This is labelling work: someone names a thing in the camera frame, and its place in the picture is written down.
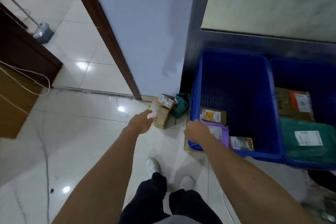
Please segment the green package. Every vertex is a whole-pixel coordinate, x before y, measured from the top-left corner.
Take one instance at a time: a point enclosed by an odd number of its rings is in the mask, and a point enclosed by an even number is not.
[[[185,112],[187,112],[190,106],[191,96],[189,93],[179,93],[175,96],[176,104],[170,113],[176,118],[181,118]]]
[[[280,118],[287,155],[295,160],[336,163],[334,126]]]

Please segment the white sneaker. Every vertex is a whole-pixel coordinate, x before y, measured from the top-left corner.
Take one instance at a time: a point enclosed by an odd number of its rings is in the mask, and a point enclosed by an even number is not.
[[[191,190],[195,188],[195,184],[195,180],[191,176],[187,175],[183,177],[180,183],[180,189]]]
[[[158,161],[155,158],[148,158],[146,161],[146,169],[147,172],[149,173],[149,175],[152,177],[152,175],[155,172],[160,172],[160,165],[158,163]]]

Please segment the purple package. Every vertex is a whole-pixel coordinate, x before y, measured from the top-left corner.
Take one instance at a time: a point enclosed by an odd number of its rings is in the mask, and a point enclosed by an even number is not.
[[[208,126],[210,132],[224,144],[226,147],[229,147],[229,128],[225,127],[222,124],[217,124],[213,122],[203,121],[202,122]]]

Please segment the wall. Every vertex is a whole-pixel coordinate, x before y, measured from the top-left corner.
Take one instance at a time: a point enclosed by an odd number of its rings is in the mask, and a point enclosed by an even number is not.
[[[208,0],[202,28],[336,42],[334,0]]]
[[[99,1],[140,93],[178,93],[193,0]]]

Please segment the blue basket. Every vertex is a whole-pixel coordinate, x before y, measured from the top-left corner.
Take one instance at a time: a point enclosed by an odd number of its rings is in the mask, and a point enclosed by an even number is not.
[[[272,58],[270,63],[275,86],[309,92],[316,122],[336,125],[336,67],[334,65],[294,58]],[[255,159],[272,161],[264,158]],[[285,152],[280,163],[301,168],[336,170],[335,164],[299,161],[288,157]]]
[[[254,151],[234,149],[240,156],[283,155],[273,78],[265,57],[204,50],[192,87],[191,120],[200,118],[201,106],[226,111],[230,136],[253,139]],[[202,151],[199,144],[188,144]]]

